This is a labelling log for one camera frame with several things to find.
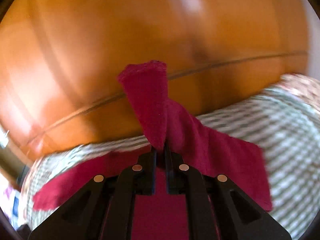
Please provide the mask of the orange wooden wardrobe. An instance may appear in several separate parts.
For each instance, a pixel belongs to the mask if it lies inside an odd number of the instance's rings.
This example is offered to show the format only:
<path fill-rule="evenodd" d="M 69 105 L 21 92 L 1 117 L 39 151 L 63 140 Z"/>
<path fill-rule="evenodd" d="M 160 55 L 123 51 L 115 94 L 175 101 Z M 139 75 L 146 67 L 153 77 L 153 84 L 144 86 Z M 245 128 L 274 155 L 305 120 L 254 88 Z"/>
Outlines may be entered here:
<path fill-rule="evenodd" d="M 26 164 L 141 133 L 117 80 L 167 64 L 171 99 L 200 115 L 305 73 L 302 0 L 13 0 L 1 21 L 1 125 Z"/>

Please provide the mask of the red small cloth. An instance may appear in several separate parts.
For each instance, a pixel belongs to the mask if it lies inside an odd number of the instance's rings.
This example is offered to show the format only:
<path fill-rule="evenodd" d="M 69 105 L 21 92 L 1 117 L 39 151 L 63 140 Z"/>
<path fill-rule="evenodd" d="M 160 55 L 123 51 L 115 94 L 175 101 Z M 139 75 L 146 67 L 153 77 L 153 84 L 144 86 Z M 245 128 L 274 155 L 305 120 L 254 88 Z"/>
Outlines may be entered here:
<path fill-rule="evenodd" d="M 264 210 L 272 209 L 262 150 L 255 144 L 204 126 L 168 97 L 167 67 L 159 61 L 131 64 L 118 77 L 149 145 L 171 152 L 202 174 L 226 175 Z M 76 165 L 45 184 L 33 197 L 34 210 L 62 205 L 94 176 L 118 175 L 150 150 L 111 152 Z M 165 192 L 165 173 L 156 172 L 156 193 L 138 196 L 133 213 L 133 239 L 187 239 L 187 212 L 183 196 Z"/>

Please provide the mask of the floral pink quilt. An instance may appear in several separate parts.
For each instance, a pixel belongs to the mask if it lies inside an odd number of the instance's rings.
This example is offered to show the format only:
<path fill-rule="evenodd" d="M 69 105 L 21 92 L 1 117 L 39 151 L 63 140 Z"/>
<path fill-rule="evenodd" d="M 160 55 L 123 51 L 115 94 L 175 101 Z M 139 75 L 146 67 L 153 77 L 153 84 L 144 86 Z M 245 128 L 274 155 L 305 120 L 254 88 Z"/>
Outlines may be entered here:
<path fill-rule="evenodd" d="M 319 80 L 302 74 L 284 74 L 279 86 L 319 112 Z"/>

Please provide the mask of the green white checkered sheet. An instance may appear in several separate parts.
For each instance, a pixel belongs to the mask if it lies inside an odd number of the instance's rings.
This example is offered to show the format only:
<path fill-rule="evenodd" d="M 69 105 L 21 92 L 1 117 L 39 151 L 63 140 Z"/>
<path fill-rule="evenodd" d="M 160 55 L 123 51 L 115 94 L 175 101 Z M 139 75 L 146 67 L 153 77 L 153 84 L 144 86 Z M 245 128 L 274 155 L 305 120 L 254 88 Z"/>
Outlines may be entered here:
<path fill-rule="evenodd" d="M 264 151 L 273 210 L 271 216 L 299 239 L 319 211 L 319 118 L 301 99 L 277 86 L 232 106 L 199 116 L 207 127 L 252 142 Z M 55 176 L 112 150 L 136 150 L 144 136 L 80 145 L 37 159 L 22 186 L 25 222 L 36 228 L 51 213 L 35 211 L 33 196 Z"/>

